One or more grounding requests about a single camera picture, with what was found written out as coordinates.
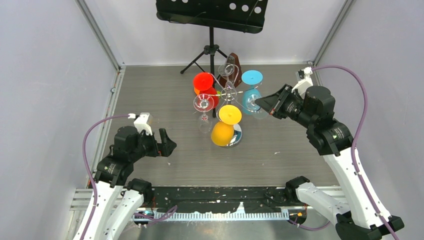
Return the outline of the clear textured wine glass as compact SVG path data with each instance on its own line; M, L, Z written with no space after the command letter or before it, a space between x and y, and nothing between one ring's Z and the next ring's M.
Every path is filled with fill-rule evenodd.
M263 110L259 105L256 104L255 100L259 99L261 96L259 94L251 94L247 97L246 108L251 113L251 115L257 119L262 120L268 116L268 113Z

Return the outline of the chrome wine glass rack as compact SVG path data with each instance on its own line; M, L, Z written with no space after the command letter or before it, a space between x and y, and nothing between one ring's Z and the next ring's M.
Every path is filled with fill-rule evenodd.
M225 63L218 68L225 83L220 84L221 91L215 94L223 102L218 109L219 122L217 126L227 124L232 127L232 137L218 142L223 135L216 128L212 130L211 139L214 144L223 148L232 148L241 142L243 132L240 126L242 114L259 116L263 111L255 103L261 97L258 87L262 84L263 75L257 70L241 72L240 68L232 63Z

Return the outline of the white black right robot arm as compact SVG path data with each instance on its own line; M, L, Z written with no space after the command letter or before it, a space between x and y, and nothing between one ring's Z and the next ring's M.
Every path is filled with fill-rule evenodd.
M334 173L346 199L341 202L299 176L285 185L287 202L314 208L334 225L342 240L380 240L405 225L377 197L349 128L334 118L335 103L330 90L323 86L310 86L300 95L284 85L276 93L255 100L271 116L289 118L306 128L309 143Z

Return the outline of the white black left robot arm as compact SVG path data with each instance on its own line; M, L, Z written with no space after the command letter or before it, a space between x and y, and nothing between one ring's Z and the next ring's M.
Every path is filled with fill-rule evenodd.
M164 128L160 142L145 129L134 126L117 130L110 153L97 165L89 206L74 235L75 240L117 240L139 207L148 207L154 199L152 184L128 177L134 164L144 157L169 157L177 144Z

